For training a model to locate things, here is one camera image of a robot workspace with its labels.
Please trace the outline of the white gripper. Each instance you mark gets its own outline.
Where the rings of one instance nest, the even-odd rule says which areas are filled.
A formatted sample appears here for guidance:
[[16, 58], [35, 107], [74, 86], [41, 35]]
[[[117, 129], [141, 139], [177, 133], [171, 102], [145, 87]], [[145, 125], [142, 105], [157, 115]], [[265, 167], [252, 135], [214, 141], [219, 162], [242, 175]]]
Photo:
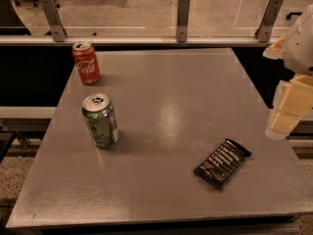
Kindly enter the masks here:
[[267, 47], [263, 56], [284, 60], [285, 67], [296, 75], [281, 80], [276, 87], [265, 135], [272, 140], [287, 137], [313, 108], [313, 5], [309, 5], [281, 36]]

